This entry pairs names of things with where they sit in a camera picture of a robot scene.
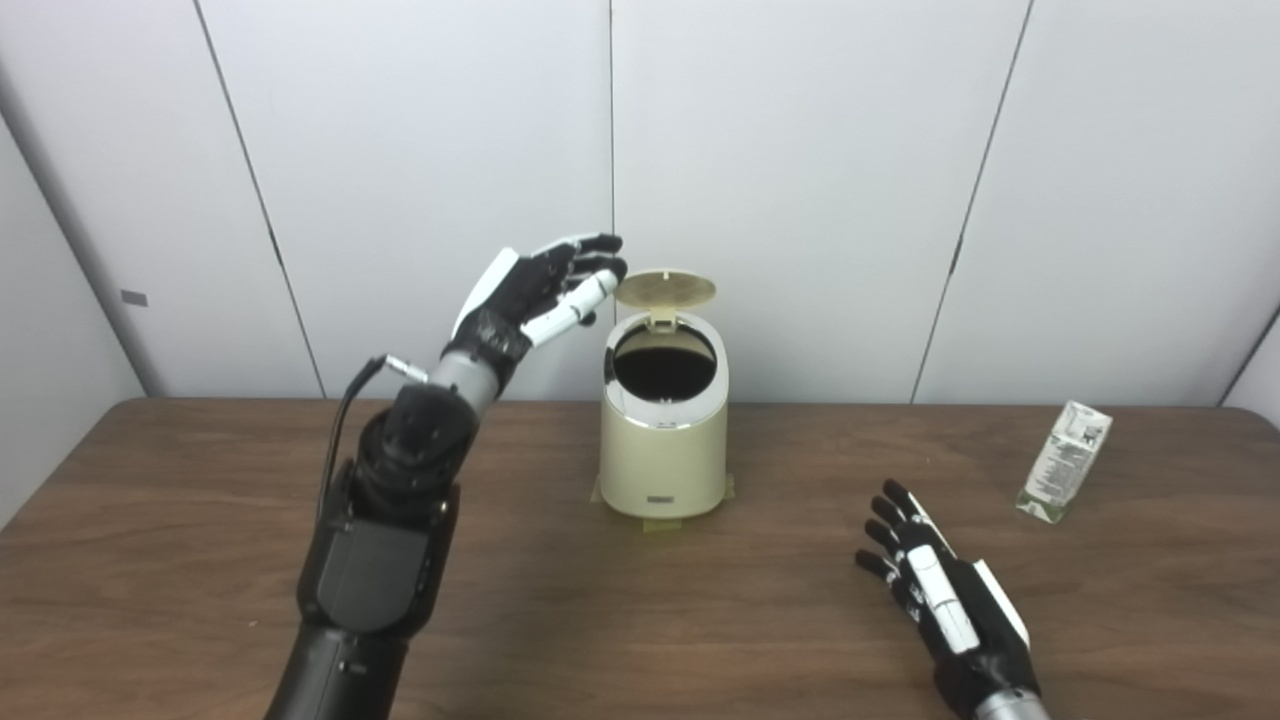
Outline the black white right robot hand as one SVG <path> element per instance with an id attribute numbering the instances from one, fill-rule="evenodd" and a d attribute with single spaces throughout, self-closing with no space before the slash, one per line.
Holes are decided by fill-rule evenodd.
<path id="1" fill-rule="evenodd" d="M 924 505 L 884 480 L 865 534 L 879 551 L 855 564 L 883 583 L 914 623 L 933 665 L 932 682 L 957 719 L 1047 719 L 1030 637 L 989 566 L 955 553 Z"/>

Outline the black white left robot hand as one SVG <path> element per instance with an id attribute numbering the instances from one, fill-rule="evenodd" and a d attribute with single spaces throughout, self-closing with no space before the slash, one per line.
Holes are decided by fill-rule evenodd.
<path id="1" fill-rule="evenodd" d="M 500 395 L 535 348 L 575 327 L 591 327 L 596 310 L 628 273 L 622 237 L 576 234 L 535 252 L 502 249 L 472 287 L 443 355 L 488 366 Z"/>

